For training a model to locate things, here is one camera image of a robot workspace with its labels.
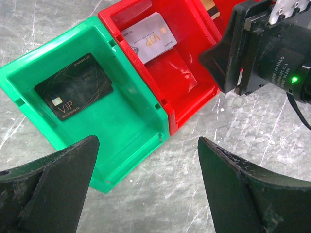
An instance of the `plastic bin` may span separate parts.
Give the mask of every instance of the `plastic bin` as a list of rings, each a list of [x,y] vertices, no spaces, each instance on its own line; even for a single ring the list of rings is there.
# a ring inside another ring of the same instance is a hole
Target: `plastic bin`
[[[161,13],[177,45],[144,65],[121,31],[154,12]],[[122,0],[99,18],[168,113],[171,135],[218,93],[198,58],[221,35],[199,0]]]
[[[34,87],[88,53],[114,90],[60,121]],[[104,193],[169,138],[166,112],[97,16],[2,67],[0,87],[57,150],[89,135],[98,137],[90,186]]]

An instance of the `card chip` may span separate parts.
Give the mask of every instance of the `card chip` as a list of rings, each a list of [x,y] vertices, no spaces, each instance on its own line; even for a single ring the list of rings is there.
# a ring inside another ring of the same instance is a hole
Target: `card chip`
[[[52,100],[52,103],[54,104],[54,106],[58,106],[62,103],[62,99],[60,97],[57,97],[55,99]]]
[[[161,28],[161,29],[160,29],[160,32],[161,32],[162,34],[167,33],[167,29],[166,29],[166,27]]]

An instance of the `red plastic bin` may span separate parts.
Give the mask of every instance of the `red plastic bin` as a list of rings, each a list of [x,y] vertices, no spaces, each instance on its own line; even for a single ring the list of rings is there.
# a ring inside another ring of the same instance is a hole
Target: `red plastic bin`
[[[154,12],[163,16],[177,45],[144,65],[121,31]],[[121,0],[98,16],[168,113],[171,135],[218,94],[198,58],[221,35],[199,0]]]

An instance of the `card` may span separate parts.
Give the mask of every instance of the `card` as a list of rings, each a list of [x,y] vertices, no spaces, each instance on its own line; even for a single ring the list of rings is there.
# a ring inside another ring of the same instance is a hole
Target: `card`
[[[220,12],[213,0],[201,0],[201,1],[213,20],[220,16]]]
[[[153,13],[122,32],[145,64],[172,49],[177,41],[160,13]]]
[[[91,53],[35,86],[36,93],[64,121],[113,91]]]

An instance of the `green plastic bin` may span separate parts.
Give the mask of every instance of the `green plastic bin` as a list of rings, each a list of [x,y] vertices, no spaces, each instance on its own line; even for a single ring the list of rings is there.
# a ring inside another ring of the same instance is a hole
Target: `green plastic bin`
[[[88,53],[114,90],[61,121],[34,88]],[[90,186],[104,193],[169,138],[166,112],[97,16],[2,67],[0,87],[57,150],[98,136]]]

